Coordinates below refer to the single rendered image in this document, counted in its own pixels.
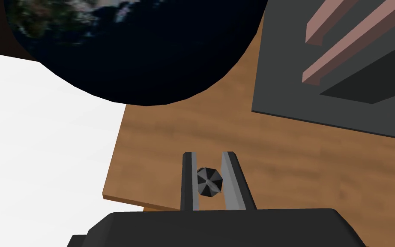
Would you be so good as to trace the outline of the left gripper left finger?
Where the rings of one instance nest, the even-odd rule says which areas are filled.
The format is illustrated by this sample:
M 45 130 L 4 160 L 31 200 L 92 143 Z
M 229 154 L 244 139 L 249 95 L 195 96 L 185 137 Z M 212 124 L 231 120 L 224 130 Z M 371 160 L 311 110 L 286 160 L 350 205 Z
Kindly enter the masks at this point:
M 180 210 L 199 210 L 196 152 L 183 154 Z

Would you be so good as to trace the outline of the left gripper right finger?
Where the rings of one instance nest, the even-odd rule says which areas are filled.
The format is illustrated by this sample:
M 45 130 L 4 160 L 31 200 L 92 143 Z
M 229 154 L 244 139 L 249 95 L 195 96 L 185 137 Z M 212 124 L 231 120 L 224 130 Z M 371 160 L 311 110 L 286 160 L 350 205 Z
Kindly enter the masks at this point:
M 234 152 L 222 153 L 221 175 L 226 210 L 257 209 L 237 155 Z

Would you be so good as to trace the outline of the brown wooden table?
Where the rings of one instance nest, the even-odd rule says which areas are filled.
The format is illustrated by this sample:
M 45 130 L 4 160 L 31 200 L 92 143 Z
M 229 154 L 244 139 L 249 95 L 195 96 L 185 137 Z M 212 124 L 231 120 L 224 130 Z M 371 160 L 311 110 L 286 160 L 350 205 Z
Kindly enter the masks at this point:
M 395 247 L 395 139 L 251 112 L 261 39 L 190 99 L 126 106 L 103 198 L 177 210 L 183 153 L 220 169 L 234 151 L 259 209 L 333 208 L 369 247 Z

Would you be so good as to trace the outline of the dark blue globe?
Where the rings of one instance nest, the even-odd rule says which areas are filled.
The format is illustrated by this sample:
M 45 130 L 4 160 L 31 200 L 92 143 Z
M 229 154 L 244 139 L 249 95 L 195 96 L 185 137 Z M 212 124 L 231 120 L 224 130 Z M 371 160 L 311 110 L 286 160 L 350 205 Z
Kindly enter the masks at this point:
M 56 76 L 112 102 L 153 106 L 223 78 L 268 0 L 3 0 L 17 42 Z

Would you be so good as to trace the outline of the dark grey shelf organizer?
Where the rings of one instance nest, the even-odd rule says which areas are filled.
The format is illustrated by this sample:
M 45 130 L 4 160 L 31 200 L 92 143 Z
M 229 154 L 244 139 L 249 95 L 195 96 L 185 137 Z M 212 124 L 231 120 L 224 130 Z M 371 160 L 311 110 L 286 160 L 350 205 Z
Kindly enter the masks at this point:
M 269 0 L 251 109 L 395 138 L 395 0 Z

